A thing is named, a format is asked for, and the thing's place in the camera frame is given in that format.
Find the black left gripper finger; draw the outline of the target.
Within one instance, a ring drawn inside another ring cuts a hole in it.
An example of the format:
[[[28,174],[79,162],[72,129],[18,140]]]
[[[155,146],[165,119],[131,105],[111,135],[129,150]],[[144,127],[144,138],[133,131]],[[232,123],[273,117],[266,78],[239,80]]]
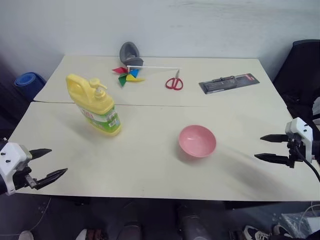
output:
[[[68,168],[59,169],[59,170],[56,170],[54,172],[49,173],[45,178],[37,180],[36,185],[35,185],[35,189],[39,190],[39,189],[46,187],[47,185],[52,184],[53,182],[58,180],[67,170],[68,170]]]
[[[50,153],[52,150],[49,148],[39,148],[39,149],[33,149],[30,150],[30,154],[31,154],[31,160],[35,160],[38,158],[41,158],[42,156]]]

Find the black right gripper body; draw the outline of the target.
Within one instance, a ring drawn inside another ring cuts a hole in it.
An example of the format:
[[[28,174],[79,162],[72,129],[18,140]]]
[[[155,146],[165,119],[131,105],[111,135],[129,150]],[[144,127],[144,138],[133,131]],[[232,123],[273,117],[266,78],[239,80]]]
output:
[[[297,133],[290,133],[287,148],[289,149],[288,166],[293,169],[296,162],[304,161],[304,155],[300,152],[301,149],[304,150],[302,137]]]

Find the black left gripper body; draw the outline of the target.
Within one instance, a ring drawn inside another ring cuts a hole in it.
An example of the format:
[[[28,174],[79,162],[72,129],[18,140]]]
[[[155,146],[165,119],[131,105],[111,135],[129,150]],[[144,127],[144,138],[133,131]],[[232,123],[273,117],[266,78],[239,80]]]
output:
[[[31,172],[31,168],[26,166],[23,170],[16,171],[13,174],[12,179],[16,190],[26,187],[33,189],[37,186],[37,180],[30,176]]]

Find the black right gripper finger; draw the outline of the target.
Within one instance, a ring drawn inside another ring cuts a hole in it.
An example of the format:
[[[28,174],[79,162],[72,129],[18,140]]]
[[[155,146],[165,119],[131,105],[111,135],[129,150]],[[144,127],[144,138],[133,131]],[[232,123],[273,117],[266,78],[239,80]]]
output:
[[[254,155],[257,159],[273,163],[273,164],[281,164],[281,165],[288,165],[289,158],[287,156],[280,156],[273,153],[259,153]]]
[[[271,143],[282,143],[289,141],[289,137],[286,134],[268,134],[260,137],[260,139]]]

